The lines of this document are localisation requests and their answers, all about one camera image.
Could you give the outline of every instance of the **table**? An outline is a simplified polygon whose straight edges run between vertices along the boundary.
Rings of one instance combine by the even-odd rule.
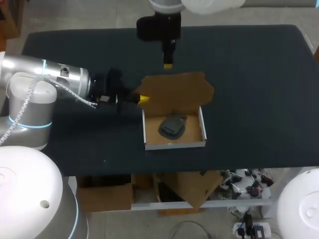
[[[65,176],[299,167],[319,164],[319,67],[292,25],[184,27],[174,66],[164,70],[158,42],[142,42],[135,29],[68,30],[30,34],[23,52],[107,73],[120,68],[128,87],[144,76],[203,71],[215,88],[202,107],[205,148],[145,152],[141,110],[124,105],[94,111],[71,100],[57,102],[44,153]],[[206,202],[203,207],[266,205],[271,199]],[[135,210],[187,207],[135,205]]]

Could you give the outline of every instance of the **cable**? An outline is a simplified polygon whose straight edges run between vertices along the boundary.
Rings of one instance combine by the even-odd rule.
[[[170,236],[168,237],[168,239],[173,239],[174,236],[176,235],[177,231],[178,231],[178,230],[181,228],[181,226],[182,226],[183,224],[185,224],[185,223],[191,223],[191,224],[193,224],[193,225],[197,225],[198,227],[200,227],[200,228],[204,231],[205,236],[206,236],[206,239],[210,239],[209,233],[205,230],[205,228],[204,228],[201,224],[199,224],[199,223],[197,223],[197,222],[194,222],[194,221],[184,221],[184,222],[181,222],[181,223],[178,223],[177,225],[175,225],[175,226],[173,227],[173,229],[171,230],[171,233],[170,233]]]
[[[59,82],[57,82],[57,81],[55,81],[55,80],[52,80],[52,79],[50,79],[50,78],[47,78],[47,77],[43,77],[43,80],[44,80],[44,81],[47,81],[47,82],[49,82],[49,83],[51,83],[51,84],[53,84],[53,85],[59,86],[60,88],[64,89],[64,90],[67,91],[68,93],[70,93],[70,94],[71,94],[73,97],[75,97],[77,100],[79,100],[79,101],[81,101],[82,103],[84,103],[84,104],[86,104],[86,105],[88,105],[88,106],[90,106],[90,107],[96,109],[96,107],[97,107],[97,105],[98,105],[97,103],[89,102],[89,101],[87,101],[87,100],[85,100],[85,99],[79,97],[76,93],[74,93],[72,90],[70,90],[69,88],[67,88],[65,85],[63,85],[63,84],[61,84],[61,83],[59,83]]]
[[[30,87],[29,87],[27,94],[26,94],[26,98],[22,104],[22,107],[21,107],[18,115],[15,117],[14,122],[12,123],[10,128],[5,132],[5,134],[0,138],[0,146],[9,138],[9,136],[12,134],[13,130],[15,129],[15,127],[18,125],[19,121],[21,120],[22,115],[23,115],[27,105],[29,104],[29,101],[30,101],[31,96],[33,94],[34,85],[36,82],[37,82],[37,77],[32,79]]]

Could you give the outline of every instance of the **open cardboard box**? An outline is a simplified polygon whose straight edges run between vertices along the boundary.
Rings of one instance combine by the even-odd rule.
[[[199,209],[223,180],[219,171],[154,174],[154,188],[159,202],[158,178],[194,209]]]
[[[148,96],[143,109],[145,150],[205,147],[206,131],[201,105],[212,100],[214,88],[202,72],[146,76],[136,89]],[[186,115],[185,132],[177,140],[159,134],[159,126],[172,113]]]
[[[76,177],[77,198],[85,212],[130,210],[133,199],[131,176]]]

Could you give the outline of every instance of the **floor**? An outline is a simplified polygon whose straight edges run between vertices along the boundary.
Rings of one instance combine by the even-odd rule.
[[[22,34],[9,40],[7,51],[20,54],[31,32],[83,28],[135,27],[137,19],[152,14],[147,0],[30,0],[25,2]],[[293,24],[303,33],[314,52],[319,45],[319,9],[314,8],[242,8],[209,16],[185,10],[182,25]],[[0,106],[3,95],[0,92]],[[225,208],[208,209],[201,214],[159,217],[156,211],[108,212],[89,215],[93,239],[166,239],[179,222],[192,220],[202,224],[212,239],[234,238],[230,229],[236,222]],[[268,220],[278,232],[276,220]],[[196,227],[184,226],[175,239],[205,238]]]

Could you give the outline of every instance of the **cardboard box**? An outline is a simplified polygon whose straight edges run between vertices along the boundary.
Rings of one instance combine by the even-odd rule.
[[[20,37],[24,0],[0,0],[0,29],[6,39]]]
[[[223,180],[219,171],[161,173],[158,177],[195,209],[200,208]]]
[[[147,76],[136,89],[150,99],[139,104],[143,109],[144,144],[146,150],[204,147],[206,131],[202,105],[210,102],[214,88],[202,72]],[[159,134],[159,126],[172,113],[186,115],[185,132],[177,140]]]
[[[77,198],[87,213],[130,210],[133,190],[131,183],[126,182],[127,179],[119,182],[112,176],[77,177]]]

